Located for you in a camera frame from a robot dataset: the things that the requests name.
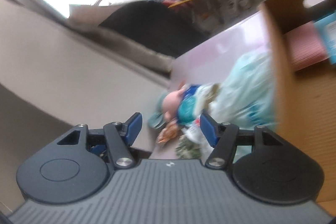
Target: white wall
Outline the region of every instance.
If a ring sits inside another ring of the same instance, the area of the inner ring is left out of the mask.
[[[153,149],[147,120],[166,86],[24,7],[0,0],[0,11],[0,210],[23,201],[15,181],[23,160],[71,125],[101,128],[141,112],[133,146]]]

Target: black circular plate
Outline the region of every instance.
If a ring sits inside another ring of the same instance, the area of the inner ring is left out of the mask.
[[[16,173],[27,198],[65,204],[96,193],[107,181],[105,162],[86,150],[87,126],[76,126],[26,160]]]
[[[273,204],[315,199],[323,184],[321,167],[295,147],[263,146],[240,158],[232,176],[253,198]]]

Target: blue box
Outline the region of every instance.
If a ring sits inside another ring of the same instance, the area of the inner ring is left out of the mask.
[[[336,64],[336,13],[314,22],[314,26],[322,38],[330,63]]]

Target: plastic bag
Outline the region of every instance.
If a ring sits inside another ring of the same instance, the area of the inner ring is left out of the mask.
[[[274,86],[270,52],[244,54],[222,83],[210,114],[217,122],[231,122],[241,129],[264,125],[274,130]]]
[[[175,153],[180,160],[199,159],[202,156],[200,146],[189,140],[186,135],[180,137]]]
[[[209,145],[208,141],[206,140],[204,134],[200,129],[200,118],[198,117],[196,120],[194,120],[188,129],[183,128],[182,132],[190,141],[199,145],[201,151],[200,158],[201,161],[205,163],[213,148]]]

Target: metal screw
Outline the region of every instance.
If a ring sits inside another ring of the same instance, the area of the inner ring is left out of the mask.
[[[224,165],[224,163],[225,163],[225,160],[221,158],[212,158],[209,160],[209,164],[214,167],[220,167]]]
[[[120,158],[115,163],[119,166],[126,167],[129,166],[132,162],[133,160],[131,160],[130,158]]]
[[[118,131],[120,131],[120,130],[123,129],[123,123],[122,123],[122,122],[113,122],[112,124],[115,126],[115,128],[116,128]]]

